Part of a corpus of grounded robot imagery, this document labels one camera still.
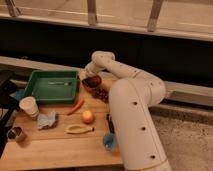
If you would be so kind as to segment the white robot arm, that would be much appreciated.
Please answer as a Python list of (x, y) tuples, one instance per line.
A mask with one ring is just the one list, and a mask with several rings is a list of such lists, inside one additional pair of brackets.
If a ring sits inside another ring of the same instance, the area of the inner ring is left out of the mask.
[(91, 77), (104, 69), (118, 78), (109, 90), (109, 110), (125, 170), (172, 171), (149, 112), (166, 96), (164, 81), (106, 51), (92, 54), (84, 74)]

